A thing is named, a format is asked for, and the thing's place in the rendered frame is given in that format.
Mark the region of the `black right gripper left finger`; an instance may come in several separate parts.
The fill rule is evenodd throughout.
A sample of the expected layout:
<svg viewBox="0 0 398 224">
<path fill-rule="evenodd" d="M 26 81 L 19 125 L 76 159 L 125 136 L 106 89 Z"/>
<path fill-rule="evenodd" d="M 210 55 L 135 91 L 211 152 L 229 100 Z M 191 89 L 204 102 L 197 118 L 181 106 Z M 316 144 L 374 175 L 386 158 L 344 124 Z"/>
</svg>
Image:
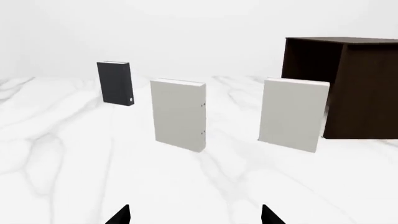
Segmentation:
<svg viewBox="0 0 398 224">
<path fill-rule="evenodd" d="M 125 205 L 114 216 L 112 216 L 105 224 L 130 224 L 129 205 Z"/>
</svg>

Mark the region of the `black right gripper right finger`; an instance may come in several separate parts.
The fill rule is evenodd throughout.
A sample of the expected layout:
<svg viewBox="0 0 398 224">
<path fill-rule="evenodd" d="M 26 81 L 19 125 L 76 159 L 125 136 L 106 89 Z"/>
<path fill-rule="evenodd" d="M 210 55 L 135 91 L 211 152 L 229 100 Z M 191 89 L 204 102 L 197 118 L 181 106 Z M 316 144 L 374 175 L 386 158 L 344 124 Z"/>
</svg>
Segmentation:
<svg viewBox="0 0 398 224">
<path fill-rule="evenodd" d="M 262 224 L 286 224 L 267 205 L 262 205 Z"/>
</svg>

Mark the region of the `plain light grey book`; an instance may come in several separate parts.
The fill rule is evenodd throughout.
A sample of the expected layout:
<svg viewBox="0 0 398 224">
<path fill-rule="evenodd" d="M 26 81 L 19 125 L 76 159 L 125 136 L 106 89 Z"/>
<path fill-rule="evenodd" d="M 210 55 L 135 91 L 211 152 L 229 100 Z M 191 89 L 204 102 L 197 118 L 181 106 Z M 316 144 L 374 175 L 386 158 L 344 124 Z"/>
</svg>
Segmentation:
<svg viewBox="0 0 398 224">
<path fill-rule="evenodd" d="M 328 82 L 265 79 L 258 140 L 316 152 L 329 89 Z"/>
</svg>

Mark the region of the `light grey book with dots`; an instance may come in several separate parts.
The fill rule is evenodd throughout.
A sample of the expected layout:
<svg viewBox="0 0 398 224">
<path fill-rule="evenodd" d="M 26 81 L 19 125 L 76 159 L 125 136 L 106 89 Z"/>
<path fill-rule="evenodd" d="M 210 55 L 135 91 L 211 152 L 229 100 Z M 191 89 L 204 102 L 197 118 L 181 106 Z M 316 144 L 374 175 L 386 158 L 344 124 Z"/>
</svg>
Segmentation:
<svg viewBox="0 0 398 224">
<path fill-rule="evenodd" d="M 158 78 L 150 82 L 155 140 L 202 152 L 206 147 L 206 84 Z"/>
</svg>

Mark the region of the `dark grey book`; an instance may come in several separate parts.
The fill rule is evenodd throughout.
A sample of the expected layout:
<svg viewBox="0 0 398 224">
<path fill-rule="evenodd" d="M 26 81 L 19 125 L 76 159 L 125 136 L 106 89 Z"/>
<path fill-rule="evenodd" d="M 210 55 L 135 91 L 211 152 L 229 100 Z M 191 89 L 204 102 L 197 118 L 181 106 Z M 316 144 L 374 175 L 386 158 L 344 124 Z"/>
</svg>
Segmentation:
<svg viewBox="0 0 398 224">
<path fill-rule="evenodd" d="M 128 62 L 97 62 L 103 101 L 116 105 L 131 106 L 134 95 Z"/>
</svg>

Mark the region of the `dark brown wooden shelf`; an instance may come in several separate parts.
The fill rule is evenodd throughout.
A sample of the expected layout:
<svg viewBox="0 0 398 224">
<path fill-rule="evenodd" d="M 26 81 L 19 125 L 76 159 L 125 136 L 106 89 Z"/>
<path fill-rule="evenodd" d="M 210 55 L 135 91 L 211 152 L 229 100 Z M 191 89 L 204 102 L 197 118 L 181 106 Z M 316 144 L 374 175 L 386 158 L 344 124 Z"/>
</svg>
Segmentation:
<svg viewBox="0 0 398 224">
<path fill-rule="evenodd" d="M 398 39 L 288 37 L 282 77 L 328 82 L 327 139 L 398 139 Z"/>
</svg>

